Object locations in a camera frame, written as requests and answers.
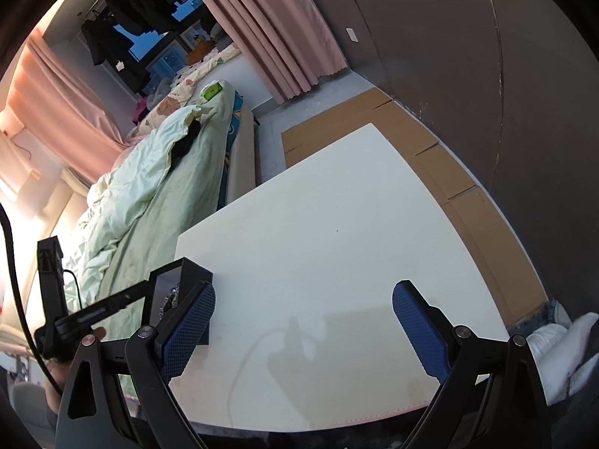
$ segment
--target floor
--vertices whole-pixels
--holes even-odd
[[[312,91],[259,118],[258,150],[262,183],[286,169],[281,133],[372,87],[372,83],[353,71],[344,71],[326,77]]]

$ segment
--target cardboard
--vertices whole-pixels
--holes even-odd
[[[282,134],[288,167],[373,123],[410,165],[450,219],[486,282],[505,325],[547,300],[517,239],[486,193],[423,125],[370,89]]]
[[[417,154],[412,161],[408,163],[414,169],[414,163],[418,162],[424,168],[433,184],[428,183],[422,177],[420,178],[425,185],[431,189],[440,189],[443,194],[443,202],[445,204],[448,199],[457,196],[458,194],[471,189],[475,186],[472,177],[466,172],[458,162],[449,154],[442,145],[435,145],[429,149]]]
[[[443,210],[487,281],[507,326],[532,314],[544,304],[547,297],[528,258],[495,206],[479,187],[451,199]],[[467,235],[460,232],[460,222],[468,230]],[[480,257],[477,262],[479,251],[484,262]],[[489,279],[489,272],[494,280]]]
[[[322,150],[327,145],[336,142],[368,123],[373,123],[405,159],[413,157],[438,143],[432,133],[397,104],[389,101],[378,104],[372,109],[367,108],[360,113],[358,112],[358,104],[354,100],[356,98],[346,101],[346,103],[351,101],[352,105],[344,117],[341,116],[341,110],[339,109],[341,105],[338,104],[332,108],[332,110],[335,110],[334,113],[323,117],[328,113],[325,111],[282,133],[283,149],[286,150],[286,166],[291,167],[297,164],[300,160]],[[369,104],[378,102],[373,100],[372,97],[364,101]],[[301,132],[295,130],[298,127],[301,127]]]
[[[318,135],[319,130],[324,131],[329,126],[340,121],[346,121],[352,116],[372,110],[389,101],[391,101],[391,98],[378,88],[364,91],[282,133],[283,152],[287,153],[301,145],[309,136]]]
[[[442,206],[449,202],[449,198],[443,192],[441,187],[437,184],[437,181],[432,177],[429,171],[427,171],[420,163],[417,157],[412,157],[406,160],[411,169],[416,173],[418,178],[422,181],[422,184],[426,186],[431,195],[435,198],[435,201]]]

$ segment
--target person's leg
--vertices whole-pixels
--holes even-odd
[[[54,448],[55,431],[48,422],[46,392],[33,383],[15,383],[8,393],[10,404],[34,439],[45,449]]]

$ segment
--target finger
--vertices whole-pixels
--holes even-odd
[[[106,329],[103,327],[97,327],[94,329],[94,334],[98,337],[98,339],[104,339],[106,337]]]

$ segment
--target cable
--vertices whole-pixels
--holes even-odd
[[[41,357],[40,352],[38,351],[37,346],[31,336],[31,332],[29,331],[29,326],[27,325],[27,319],[25,318],[25,310],[23,309],[23,301],[21,299],[21,292],[19,291],[19,283],[17,282],[17,268],[14,264],[14,244],[13,244],[13,229],[10,226],[10,219],[4,210],[2,204],[0,204],[0,223],[2,223],[2,231],[4,232],[4,242],[6,245],[6,257],[8,260],[8,274],[10,276],[10,284],[13,288],[13,297],[14,297],[14,306],[17,308],[17,314],[19,316],[19,323],[21,324],[21,329],[23,329],[23,334],[25,335],[25,339],[27,340],[27,344],[29,345],[29,349],[31,353],[33,353],[35,360],[40,365],[40,369],[44,372],[44,375],[48,379],[50,385],[54,387],[56,393],[62,396],[62,389],[58,386],[58,383],[48,370],[48,367],[44,363],[44,360]]]
[[[79,310],[83,309],[83,302],[81,301],[81,292],[79,292],[79,284],[77,283],[77,277],[75,276],[72,270],[63,269],[62,271],[66,274],[71,274],[73,276],[73,280],[75,281],[75,287],[77,288],[77,297],[79,297]]]
[[[31,152],[29,150],[27,150],[24,146],[20,146],[17,145],[16,143],[13,142],[13,145],[16,146],[17,148],[20,148],[21,150],[23,150],[24,152],[27,152],[29,154],[29,158],[28,160],[31,160]]]

